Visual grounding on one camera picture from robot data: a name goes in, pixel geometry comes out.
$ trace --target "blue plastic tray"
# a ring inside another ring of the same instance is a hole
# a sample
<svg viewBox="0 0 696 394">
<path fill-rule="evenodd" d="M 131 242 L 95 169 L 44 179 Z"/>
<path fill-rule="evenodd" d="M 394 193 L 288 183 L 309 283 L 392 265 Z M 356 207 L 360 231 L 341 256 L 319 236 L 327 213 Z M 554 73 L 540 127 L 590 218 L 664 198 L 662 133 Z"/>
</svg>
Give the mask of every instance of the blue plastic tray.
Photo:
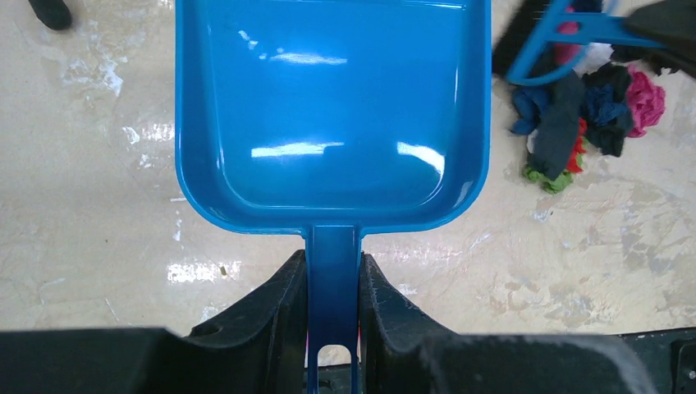
<svg viewBox="0 0 696 394">
<path fill-rule="evenodd" d="M 179 0 L 176 170 L 224 229 L 306 239 L 309 392 L 357 376 L 365 235 L 459 216 L 488 169 L 490 1 Z"/>
</svg>

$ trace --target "black bristles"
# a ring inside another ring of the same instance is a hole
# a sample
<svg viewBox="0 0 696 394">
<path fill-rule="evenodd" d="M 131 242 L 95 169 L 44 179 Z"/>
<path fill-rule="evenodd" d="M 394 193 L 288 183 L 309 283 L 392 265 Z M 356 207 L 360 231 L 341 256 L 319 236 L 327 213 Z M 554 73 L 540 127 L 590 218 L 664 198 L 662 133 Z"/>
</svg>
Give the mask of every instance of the black bristles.
<svg viewBox="0 0 696 394">
<path fill-rule="evenodd" d="M 527 42 L 527 38 L 543 17 L 550 0 L 525 0 L 507 25 L 503 36 L 493 49 L 493 74 L 505 77 L 512 63 Z"/>
</svg>

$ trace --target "beige floor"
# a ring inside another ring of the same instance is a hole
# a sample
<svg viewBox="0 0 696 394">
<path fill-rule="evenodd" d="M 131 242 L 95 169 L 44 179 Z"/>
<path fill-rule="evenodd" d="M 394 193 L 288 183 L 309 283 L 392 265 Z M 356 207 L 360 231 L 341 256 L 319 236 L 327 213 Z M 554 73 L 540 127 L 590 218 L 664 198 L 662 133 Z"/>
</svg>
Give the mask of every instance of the beige floor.
<svg viewBox="0 0 696 394">
<path fill-rule="evenodd" d="M 187 333 L 302 240 L 219 230 L 182 198 L 172 0 L 68 3 L 78 21 L 65 34 L 26 0 L 0 13 L 0 328 Z M 512 3 L 494 0 L 494 35 Z M 520 178 L 524 141 L 506 131 L 515 115 L 494 84 L 477 202 L 440 229 L 370 236 L 364 249 L 458 332 L 695 325 L 696 84 L 655 81 L 667 89 L 660 125 L 620 159 L 590 154 L 558 196 Z"/>
</svg>

